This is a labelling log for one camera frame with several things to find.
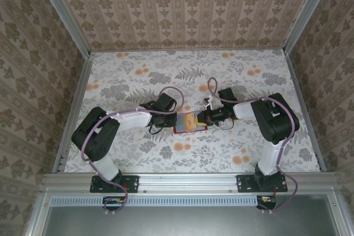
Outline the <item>aluminium side rail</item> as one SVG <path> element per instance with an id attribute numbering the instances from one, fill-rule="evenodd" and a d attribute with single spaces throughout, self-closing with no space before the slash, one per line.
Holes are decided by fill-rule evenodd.
<path id="1" fill-rule="evenodd" d="M 307 107 L 306 107 L 306 104 L 304 101 L 303 94 L 301 92 L 299 81 L 297 79 L 291 58 L 290 58 L 289 54 L 284 54 L 284 55 L 285 55 L 285 59 L 286 59 L 287 65 L 288 65 L 290 75 L 291 75 L 291 79 L 293 80 L 294 88 L 295 88 L 296 95 L 297 95 L 297 98 L 298 98 L 298 101 L 299 101 L 299 104 L 301 107 L 301 111 L 302 111 L 302 114 L 304 117 L 307 131 L 308 131 L 308 134 L 309 134 L 309 137 L 310 137 L 313 149 L 314 149 L 315 157 L 316 157 L 316 160 L 319 164 L 319 169 L 322 172 L 327 172 L 327 167 L 325 165 L 324 158 L 322 156 L 321 149 L 319 147 L 319 143 L 317 141 L 317 137 L 316 137 L 313 125 L 311 123 L 311 119 L 310 119 L 310 116 L 309 116 L 309 113 L 308 113 L 308 110 L 307 110 Z"/>
<path id="2" fill-rule="evenodd" d="M 80 77 L 76 86 L 74 97 L 72 99 L 72 104 L 70 107 L 69 115 L 66 120 L 63 135 L 60 141 L 58 153 L 54 162 L 52 173 L 56 174 L 62 172 L 65 169 L 65 164 L 67 156 L 71 148 L 71 136 L 75 131 L 78 117 L 80 114 L 80 109 L 82 101 L 85 95 L 86 87 L 90 77 L 92 64 L 93 64 L 93 53 L 91 53 L 85 60 L 82 66 Z"/>

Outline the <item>aluminium frame post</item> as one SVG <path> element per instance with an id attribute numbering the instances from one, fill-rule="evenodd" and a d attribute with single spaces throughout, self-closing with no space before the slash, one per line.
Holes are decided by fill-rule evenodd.
<path id="1" fill-rule="evenodd" d="M 57 14 L 62 20 L 65 28 L 68 30 L 70 36 L 72 37 L 74 43 L 76 44 L 78 50 L 84 59 L 90 57 L 89 45 L 85 40 L 83 34 L 80 32 L 78 24 L 75 22 L 70 10 L 64 0 L 50 0 L 51 4 L 55 8 Z"/>
<path id="2" fill-rule="evenodd" d="M 299 13 L 284 45 L 283 51 L 285 55 L 289 55 L 298 41 L 301 33 L 304 31 L 307 23 L 309 22 L 312 14 L 318 6 L 320 0 L 306 0 L 302 10 Z"/>

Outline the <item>aluminium frame beam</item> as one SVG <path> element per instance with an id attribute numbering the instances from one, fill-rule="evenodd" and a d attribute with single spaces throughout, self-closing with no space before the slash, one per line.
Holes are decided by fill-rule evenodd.
<path id="1" fill-rule="evenodd" d="M 45 174 L 40 193 L 52 195 L 88 195 L 93 173 L 60 172 Z M 243 182 L 238 173 L 214 174 L 138 174 L 139 195 L 226 195 L 238 192 Z M 291 172 L 298 183 L 299 195 L 339 193 L 333 172 Z"/>

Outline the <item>aluminium back rail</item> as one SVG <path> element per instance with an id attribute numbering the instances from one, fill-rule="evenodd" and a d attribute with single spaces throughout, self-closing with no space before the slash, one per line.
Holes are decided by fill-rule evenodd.
<path id="1" fill-rule="evenodd" d="M 285 48 L 280 46 L 274 47 L 218 47 L 218 48 L 158 48 L 158 49 L 121 49 L 121 50 L 91 50 L 90 54 L 96 53 L 131 53 L 131 52 L 155 52 L 155 51 L 242 51 L 242 50 L 281 50 L 284 51 Z"/>

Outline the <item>floral patterned table cover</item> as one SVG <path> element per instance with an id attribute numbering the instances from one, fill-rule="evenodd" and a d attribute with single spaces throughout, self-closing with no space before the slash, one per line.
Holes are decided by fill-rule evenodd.
<path id="1" fill-rule="evenodd" d="M 212 89 L 231 88 L 238 100 L 280 93 L 299 118 L 300 128 L 285 147 L 286 172 L 318 172 L 285 55 L 281 50 L 155 51 L 93 54 L 79 120 L 94 107 L 124 111 L 151 101 L 161 90 L 182 112 L 204 109 Z M 123 172 L 252 172 L 264 139 L 254 119 L 203 132 L 174 134 L 134 128 L 117 134 L 110 155 Z"/>

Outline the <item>grey metal panel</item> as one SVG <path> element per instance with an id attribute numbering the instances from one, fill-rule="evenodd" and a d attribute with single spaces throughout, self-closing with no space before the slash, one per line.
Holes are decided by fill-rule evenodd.
<path id="1" fill-rule="evenodd" d="M 39 197 L 25 236 L 354 236 L 334 195 L 299 195 L 277 211 L 241 206 L 55 206 Z"/>

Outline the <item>orange credit card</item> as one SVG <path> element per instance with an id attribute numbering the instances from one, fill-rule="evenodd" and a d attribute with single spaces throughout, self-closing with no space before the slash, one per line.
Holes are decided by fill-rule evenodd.
<path id="1" fill-rule="evenodd" d="M 183 123 L 186 132 L 194 131 L 197 128 L 197 125 L 195 123 L 195 116 L 193 112 L 185 113 L 183 115 Z"/>

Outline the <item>black connector board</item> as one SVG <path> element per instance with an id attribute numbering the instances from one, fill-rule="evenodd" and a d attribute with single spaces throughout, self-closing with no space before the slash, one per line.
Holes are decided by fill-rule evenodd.
<path id="1" fill-rule="evenodd" d="M 102 207 L 108 211 L 116 211 L 123 205 L 124 200 L 124 196 L 106 196 L 102 199 Z"/>
<path id="2" fill-rule="evenodd" d="M 273 210 L 277 204 L 276 196 L 257 196 L 257 208 L 260 210 Z"/>

